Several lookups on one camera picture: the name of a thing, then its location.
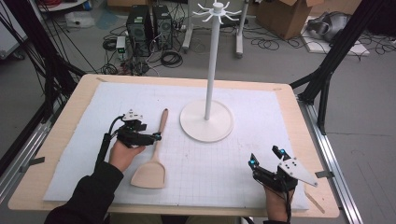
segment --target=white pole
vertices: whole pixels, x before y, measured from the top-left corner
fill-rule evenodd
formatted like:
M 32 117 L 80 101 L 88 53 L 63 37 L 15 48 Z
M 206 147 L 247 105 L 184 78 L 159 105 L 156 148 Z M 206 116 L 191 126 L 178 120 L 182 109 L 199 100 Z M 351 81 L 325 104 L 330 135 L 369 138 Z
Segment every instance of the white pole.
M 223 8 L 222 3 L 213 4 L 214 11 L 221 11 Z M 215 16 L 212 22 L 212 37 L 210 44 L 210 58 L 209 58 L 209 72 L 207 74 L 207 91 L 206 91 L 206 107 L 205 107 L 205 120 L 210 119 L 210 106 L 212 104 L 213 82 L 215 80 L 216 60 L 218 58 L 218 45 L 220 34 L 220 21 L 219 16 Z

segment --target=table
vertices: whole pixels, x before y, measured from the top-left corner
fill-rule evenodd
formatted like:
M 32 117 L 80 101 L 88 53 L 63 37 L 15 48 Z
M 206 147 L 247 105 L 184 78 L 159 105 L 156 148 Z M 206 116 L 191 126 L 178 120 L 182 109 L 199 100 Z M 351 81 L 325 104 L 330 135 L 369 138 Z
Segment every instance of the table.
M 136 83 L 151 85 L 178 85 L 187 87 L 205 87 L 206 80 L 165 77 L 119 77 L 106 75 L 86 75 L 78 83 L 76 90 L 54 124 L 48 138 L 36 157 L 45 157 L 46 161 L 29 168 L 11 197 L 8 207 L 14 210 L 49 211 L 64 203 L 45 202 L 43 196 L 52 179 L 57 162 L 73 135 L 77 124 L 101 82 Z M 241 90 L 274 91 L 285 121 L 294 154 L 311 173 L 323 170 L 318 153 L 304 122 L 300 107 L 291 87 L 287 84 L 255 83 L 216 80 L 215 88 Z M 318 180 L 318 187 L 305 186 L 309 201 L 309 210 L 293 212 L 294 217 L 338 217 L 339 209 L 335 202 L 329 182 L 326 178 Z M 139 214 L 177 214 L 266 217 L 262 209 L 183 207 L 159 205 L 112 204 L 108 210 L 113 213 Z

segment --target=wooden spatula handle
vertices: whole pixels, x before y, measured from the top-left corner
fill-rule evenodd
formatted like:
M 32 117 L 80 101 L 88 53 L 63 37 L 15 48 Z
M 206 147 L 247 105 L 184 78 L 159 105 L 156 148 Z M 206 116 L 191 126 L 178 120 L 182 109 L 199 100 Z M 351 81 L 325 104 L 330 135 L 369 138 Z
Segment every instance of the wooden spatula handle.
M 163 111 L 163 115 L 161 116 L 160 130 L 158 132 L 162 133 L 165 128 L 166 120 L 168 119 L 168 109 L 166 108 Z

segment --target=grey floor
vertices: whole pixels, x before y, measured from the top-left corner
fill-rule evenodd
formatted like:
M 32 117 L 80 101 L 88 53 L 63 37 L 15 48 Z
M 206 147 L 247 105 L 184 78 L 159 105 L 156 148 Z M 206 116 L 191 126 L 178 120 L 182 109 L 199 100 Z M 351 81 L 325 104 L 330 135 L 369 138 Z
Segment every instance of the grey floor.
M 102 37 L 122 26 L 126 19 L 101 7 L 95 8 L 92 15 L 97 22 L 95 26 L 71 30 L 68 34 L 92 66 L 99 68 L 104 64 L 105 55 Z M 259 26 L 250 19 L 246 27 Z M 192 37 L 191 49 L 182 54 L 180 67 L 160 66 L 156 71 L 149 70 L 147 76 L 206 78 L 210 32 L 194 31 Z M 70 61 L 83 70 L 92 70 L 63 35 L 61 38 Z M 222 80 L 291 83 L 315 71 L 325 57 L 308 53 L 306 48 L 295 49 L 282 41 L 277 41 L 278 50 L 268 50 L 244 39 L 243 58 L 237 59 L 234 35 L 222 33 L 219 40 L 216 79 Z M 363 222 L 394 223 L 396 53 L 370 52 L 370 56 L 361 61 L 357 57 L 346 57 L 333 75 L 326 130 Z M 3 156 L 44 98 L 28 60 L 0 61 L 0 86 L 0 156 Z M 303 90 L 304 87 L 298 88 L 295 93 Z M 0 206 L 0 223 L 43 223 L 46 213 L 10 211 L 8 200 L 9 196 Z M 347 220 L 341 211 L 340 217 L 334 219 L 295 217 L 292 223 L 347 223 Z

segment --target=box flap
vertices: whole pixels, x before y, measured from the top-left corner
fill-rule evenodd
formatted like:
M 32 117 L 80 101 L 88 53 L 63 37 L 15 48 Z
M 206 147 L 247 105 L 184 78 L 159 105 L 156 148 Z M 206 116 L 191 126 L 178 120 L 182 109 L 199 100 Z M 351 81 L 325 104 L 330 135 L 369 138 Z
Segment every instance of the box flap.
M 324 3 L 324 0 L 305 0 L 305 1 L 306 1 L 306 5 L 309 7 Z M 279 0 L 279 2 L 283 2 L 286 5 L 293 6 L 294 3 L 297 2 L 297 0 Z
M 324 0 L 305 0 L 305 1 L 306 1 L 306 5 L 309 6 L 309 7 L 316 6 L 316 5 L 324 3 Z
M 279 2 L 283 2 L 286 5 L 292 6 L 297 2 L 297 0 L 279 0 Z

